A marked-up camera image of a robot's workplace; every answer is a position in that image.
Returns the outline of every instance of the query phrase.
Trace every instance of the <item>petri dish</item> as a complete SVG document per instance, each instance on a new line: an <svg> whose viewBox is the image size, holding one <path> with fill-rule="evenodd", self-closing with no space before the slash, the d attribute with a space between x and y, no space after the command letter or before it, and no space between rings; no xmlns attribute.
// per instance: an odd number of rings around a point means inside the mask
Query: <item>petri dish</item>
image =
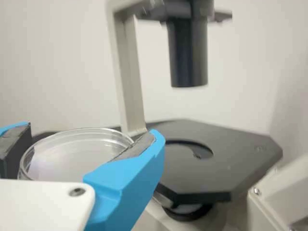
<svg viewBox="0 0 308 231"><path fill-rule="evenodd" d="M23 154L21 180L81 182L83 176L110 161L133 144L109 128L79 128L44 138Z"/></svg>

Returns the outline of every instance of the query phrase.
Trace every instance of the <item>screw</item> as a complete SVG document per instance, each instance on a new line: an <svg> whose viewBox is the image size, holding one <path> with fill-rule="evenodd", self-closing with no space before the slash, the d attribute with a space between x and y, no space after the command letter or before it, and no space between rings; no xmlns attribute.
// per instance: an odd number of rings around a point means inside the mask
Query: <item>screw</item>
<svg viewBox="0 0 308 231"><path fill-rule="evenodd" d="M257 196L260 196L260 195L261 195L261 191L260 191L258 188L256 188L256 187L254 187L254 193L255 193L255 195L257 195Z"/></svg>
<svg viewBox="0 0 308 231"><path fill-rule="evenodd" d="M82 194L84 194L86 192L86 190L82 189L82 188L75 188L73 190L71 190L69 192L70 196L81 196Z"/></svg>
<svg viewBox="0 0 308 231"><path fill-rule="evenodd" d="M148 14L148 12L145 10L144 7L142 8L142 10L143 10L143 14L144 14L144 15L147 15L147 14Z"/></svg>

